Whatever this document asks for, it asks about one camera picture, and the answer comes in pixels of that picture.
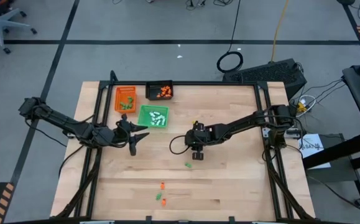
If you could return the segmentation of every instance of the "concrete floor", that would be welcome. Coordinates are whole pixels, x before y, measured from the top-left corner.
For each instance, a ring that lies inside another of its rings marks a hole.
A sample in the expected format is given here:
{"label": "concrete floor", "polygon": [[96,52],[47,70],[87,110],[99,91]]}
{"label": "concrete floor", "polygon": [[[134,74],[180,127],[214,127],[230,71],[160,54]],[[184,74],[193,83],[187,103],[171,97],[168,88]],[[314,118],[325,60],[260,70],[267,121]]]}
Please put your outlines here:
{"label": "concrete floor", "polygon": [[[74,0],[17,0],[28,14],[13,21],[38,30],[12,29],[7,40],[60,40]],[[185,0],[80,0],[68,40],[230,39],[237,1],[229,6],[185,10]],[[272,40],[285,0],[243,0],[235,39]],[[355,20],[356,9],[351,9]],[[279,40],[357,40],[342,5],[327,0],[290,0]],[[40,96],[58,45],[7,45],[0,49],[0,182],[11,179],[28,128],[17,109],[25,97]],[[271,45],[233,45],[241,48],[243,68],[267,63]],[[74,115],[81,83],[106,80],[115,70],[120,80],[222,79],[217,59],[228,45],[66,45],[49,91],[48,104]],[[358,45],[278,45],[275,60],[294,58],[305,69],[309,86],[324,85],[341,77],[341,70],[360,64]],[[230,67],[231,59],[224,66]],[[322,90],[309,92],[318,95]],[[316,133],[360,134],[360,114],[346,87],[334,92],[306,116],[306,128]],[[38,128],[65,142],[60,130],[40,122]],[[64,148],[35,134],[6,222],[48,218],[58,182]],[[330,184],[350,200],[358,193],[352,182]],[[360,211],[345,204],[324,186],[310,182],[318,218],[360,223]]]}

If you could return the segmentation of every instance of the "wooden table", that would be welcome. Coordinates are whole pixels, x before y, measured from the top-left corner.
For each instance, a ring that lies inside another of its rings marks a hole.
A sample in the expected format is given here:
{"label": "wooden table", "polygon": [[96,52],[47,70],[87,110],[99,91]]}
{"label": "wooden table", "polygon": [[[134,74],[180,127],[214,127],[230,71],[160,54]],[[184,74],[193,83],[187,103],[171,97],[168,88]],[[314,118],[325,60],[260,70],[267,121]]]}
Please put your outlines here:
{"label": "wooden table", "polygon": [[[145,99],[144,86],[137,86],[137,113],[128,114],[129,120],[137,124],[141,105],[164,105],[170,108],[168,126],[146,129],[150,135],[137,144],[134,157],[127,146],[103,149],[92,219],[145,220],[152,215],[153,220],[226,221],[235,216],[237,221],[274,221],[267,167],[261,158],[260,128],[234,135],[224,144],[205,147],[204,161],[193,161],[191,150],[176,156],[168,149],[172,138],[192,128],[192,121],[206,125],[229,123],[253,113],[257,109],[253,87],[174,86],[174,89],[171,100],[149,101]],[[98,82],[83,83],[75,119],[83,120],[93,114],[97,92]],[[269,83],[269,94],[273,105],[287,104],[283,83]],[[114,97],[108,117],[110,128],[115,128],[120,119],[113,104]],[[287,144],[297,146],[296,140],[288,140]],[[65,156],[78,147],[77,140],[69,140]],[[183,139],[174,142],[174,151],[183,149]],[[77,153],[63,167],[51,215],[59,213],[78,190],[85,151]],[[289,190],[315,216],[299,152],[283,149],[282,158]],[[186,162],[192,164],[191,169],[185,166]],[[167,199],[165,207],[155,200],[161,192],[161,181],[165,182],[162,196]],[[278,193],[283,205],[279,188]]]}

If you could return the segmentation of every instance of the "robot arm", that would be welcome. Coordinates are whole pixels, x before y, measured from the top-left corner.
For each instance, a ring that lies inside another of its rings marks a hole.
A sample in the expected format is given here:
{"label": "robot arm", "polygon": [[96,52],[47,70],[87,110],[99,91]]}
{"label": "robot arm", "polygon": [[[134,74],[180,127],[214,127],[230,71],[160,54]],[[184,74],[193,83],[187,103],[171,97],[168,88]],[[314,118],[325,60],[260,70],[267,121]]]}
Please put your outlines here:
{"label": "robot arm", "polygon": [[26,98],[25,102],[19,108],[19,114],[25,119],[42,119],[48,123],[57,126],[65,134],[73,134],[79,140],[80,144],[90,147],[124,147],[127,143],[130,145],[130,154],[136,155],[136,144],[149,133],[136,134],[131,136],[131,132],[141,131],[148,127],[137,126],[127,121],[127,116],[122,115],[122,119],[116,122],[117,128],[109,129],[107,126],[94,125],[86,121],[76,121],[64,114],[51,109],[40,98]]}
{"label": "robot arm", "polygon": [[[266,117],[275,117],[276,122],[266,121]],[[195,122],[193,128],[185,135],[185,145],[193,151],[192,159],[203,160],[203,146],[221,144],[231,138],[233,134],[240,133],[255,127],[269,128],[269,142],[272,146],[282,148],[286,145],[284,134],[288,128],[293,126],[289,108],[285,105],[271,106],[265,111],[255,111],[253,114],[233,121],[229,124],[213,124],[205,126],[203,123]]]}

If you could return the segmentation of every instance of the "orange object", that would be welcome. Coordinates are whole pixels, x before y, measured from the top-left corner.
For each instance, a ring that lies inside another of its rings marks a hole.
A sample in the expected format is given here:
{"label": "orange object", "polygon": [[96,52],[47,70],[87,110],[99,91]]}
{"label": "orange object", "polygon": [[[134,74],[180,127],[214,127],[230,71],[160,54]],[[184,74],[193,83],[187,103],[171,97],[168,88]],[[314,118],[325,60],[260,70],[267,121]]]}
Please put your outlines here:
{"label": "orange object", "polygon": [[[127,103],[129,101],[128,96],[132,98],[132,108],[128,110],[122,110],[120,102]],[[116,87],[115,94],[115,110],[119,113],[134,113],[136,112],[136,87],[135,86],[120,86]]]}

